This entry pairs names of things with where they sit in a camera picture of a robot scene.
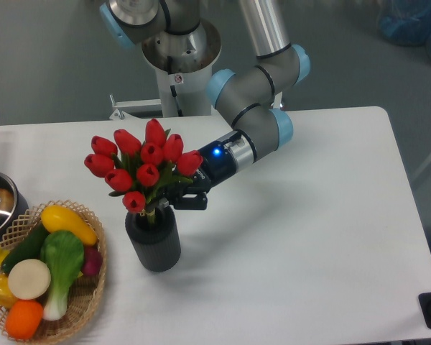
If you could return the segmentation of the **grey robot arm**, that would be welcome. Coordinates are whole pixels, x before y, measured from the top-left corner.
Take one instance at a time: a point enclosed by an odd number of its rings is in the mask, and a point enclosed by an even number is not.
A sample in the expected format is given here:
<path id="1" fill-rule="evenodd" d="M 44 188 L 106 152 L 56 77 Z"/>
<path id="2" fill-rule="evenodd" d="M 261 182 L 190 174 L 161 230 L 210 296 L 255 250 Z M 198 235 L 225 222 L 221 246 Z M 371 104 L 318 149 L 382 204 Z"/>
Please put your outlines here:
<path id="1" fill-rule="evenodd" d="M 276 1 L 240 1 L 256 65 L 238 75 L 213 71 L 221 51 L 217 29 L 200 16 L 197 1 L 107 1 L 100 13 L 123 47 L 140 45 L 154 68 L 165 117 L 217 111 L 231 127 L 197 152 L 183 154 L 175 172 L 164 172 L 152 206 L 205 209 L 208 191 L 288 143 L 289 116 L 271 107 L 274 97 L 310 72 L 310 59 L 287 35 Z"/>

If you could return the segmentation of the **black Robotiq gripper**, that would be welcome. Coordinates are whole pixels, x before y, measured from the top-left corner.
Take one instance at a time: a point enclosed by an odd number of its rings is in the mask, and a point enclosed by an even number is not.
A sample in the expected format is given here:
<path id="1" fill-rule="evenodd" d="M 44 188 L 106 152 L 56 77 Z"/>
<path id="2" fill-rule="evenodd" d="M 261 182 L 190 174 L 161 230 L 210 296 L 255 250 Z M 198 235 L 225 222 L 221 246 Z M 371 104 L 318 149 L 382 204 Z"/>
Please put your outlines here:
<path id="1" fill-rule="evenodd" d="M 228 148 L 227 142 L 216 140 L 200 148 L 203 158 L 201 166 L 192 175 L 192 183 L 181 183 L 173 195 L 166 195 L 161 203 L 175 210 L 204 211 L 208 206 L 206 193 L 236 172 L 236 161 Z"/>

